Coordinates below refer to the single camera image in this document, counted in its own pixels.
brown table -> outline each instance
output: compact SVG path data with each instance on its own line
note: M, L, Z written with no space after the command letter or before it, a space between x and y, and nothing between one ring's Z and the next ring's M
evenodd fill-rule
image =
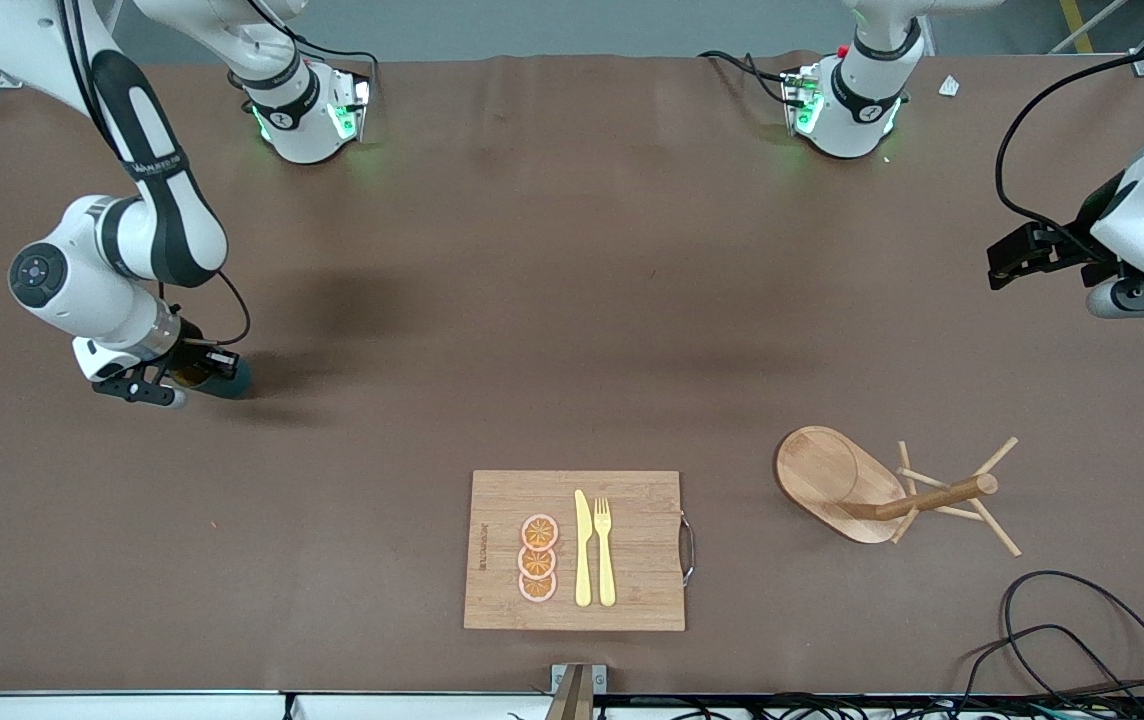
M74 197L130 187L72 111L0 94L0 689L498 691L596 660L630 693L946 691L1026 570L1144 616L1144 322L1094 319L1073 272L985 283L1020 222L998 139L1087 61L924 61L895 136L847 163L704 60L392 65L370 145L304 168L223 68L151 68L256 314L260 396L178 413L93 395L6 292ZM1071 87L1012 193L1068 217L1143 129L1144 81ZM170 296L238 327L220 283ZM936 515L842 541L773 481L805 424L888 465L905 438L945 478L1020 437L990 506L1025 556ZM462 630L479 468L682 470L688 632ZM1144 675L1097 598L1040 583L1017 623L1051 619ZM1030 651L1096 679L1066 643ZM996 662L980 689L1032 685Z

metal handle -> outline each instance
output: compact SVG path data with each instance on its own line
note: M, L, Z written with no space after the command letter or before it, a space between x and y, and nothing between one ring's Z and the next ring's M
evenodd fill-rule
M686 587L692 579L692 573L696 572L696 532L692 530L692 524L688 523L688 515L683 511L678 511L678 524L680 530L688 530L688 570L683 571L683 587Z

knife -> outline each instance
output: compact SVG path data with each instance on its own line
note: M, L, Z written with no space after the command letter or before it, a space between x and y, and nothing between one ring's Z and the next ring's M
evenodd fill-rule
M585 500L585 492L575 491L575 602L581 607L590 606L590 561L586 559L586 548L590 546L594 535L594 519L590 519L590 504Z

orange slice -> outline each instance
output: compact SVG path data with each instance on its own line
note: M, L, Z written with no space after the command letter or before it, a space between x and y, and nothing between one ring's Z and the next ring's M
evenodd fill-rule
M521 532L523 546L537 552L550 549L559 539L559 525L549 515L532 515L523 520Z
M541 578L540 580L534 580L532 578L525 578L523 575L518 577L518 592L532 602L545 602L549 598L554 598L554 590L558 587L557 575L550 575L549 578Z
M518 571L523 577L534 580L549 578L554 573L555 556L553 549L518 549Z

wooden oval base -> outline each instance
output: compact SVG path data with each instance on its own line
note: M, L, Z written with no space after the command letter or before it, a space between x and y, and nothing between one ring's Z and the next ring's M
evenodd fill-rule
M843 433L809 425L777 448L777 483L802 509L855 541L888 541L901 523L859 519L861 509L905 497L905 488Z

